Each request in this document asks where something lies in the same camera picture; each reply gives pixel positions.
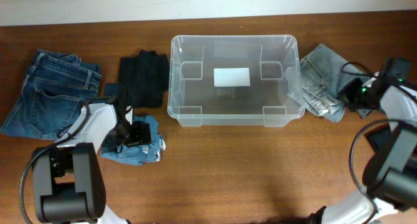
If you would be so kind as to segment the small blue denim shorts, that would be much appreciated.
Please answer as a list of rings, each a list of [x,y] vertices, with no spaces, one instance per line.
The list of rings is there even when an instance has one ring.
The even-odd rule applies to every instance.
[[[151,115],[142,117],[135,116],[133,123],[137,122],[149,124],[151,133],[151,142],[149,144],[130,148],[125,145],[118,146],[117,152],[112,152],[106,147],[102,147],[100,152],[101,157],[118,163],[135,166],[160,161],[162,151],[166,149],[166,144],[164,138],[158,133],[159,123]]]

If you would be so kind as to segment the light blue jeans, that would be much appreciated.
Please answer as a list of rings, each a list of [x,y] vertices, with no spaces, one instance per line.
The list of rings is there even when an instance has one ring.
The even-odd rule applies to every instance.
[[[339,122],[345,107],[338,94],[355,79],[365,83],[368,78],[361,77],[361,73],[335,51],[319,44],[300,60],[302,93],[298,96],[289,93],[288,96],[315,116]]]

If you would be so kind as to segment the black garment with red trim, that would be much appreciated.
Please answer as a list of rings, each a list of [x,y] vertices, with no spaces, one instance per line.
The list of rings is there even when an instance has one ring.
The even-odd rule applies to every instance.
[[[378,152],[387,141],[391,140],[392,131],[388,124],[384,124],[366,132],[364,135],[373,151]]]

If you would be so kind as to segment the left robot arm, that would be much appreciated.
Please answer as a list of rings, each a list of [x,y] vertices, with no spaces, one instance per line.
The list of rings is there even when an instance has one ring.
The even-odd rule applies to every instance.
[[[78,119],[50,146],[34,151],[35,215],[41,223],[129,223],[107,204],[98,162],[101,146],[149,142],[149,127],[135,126],[127,96],[99,97],[82,104]]]

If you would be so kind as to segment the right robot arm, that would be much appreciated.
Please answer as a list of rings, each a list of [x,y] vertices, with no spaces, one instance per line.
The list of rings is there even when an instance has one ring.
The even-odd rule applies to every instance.
[[[379,218],[416,208],[416,86],[407,81],[412,63],[388,58],[377,74],[367,70],[338,93],[353,111],[380,110],[386,118],[365,125],[349,151],[349,171],[357,190],[334,206],[322,207],[306,223],[376,223]],[[374,155],[362,180],[353,168],[355,146],[364,135]]]

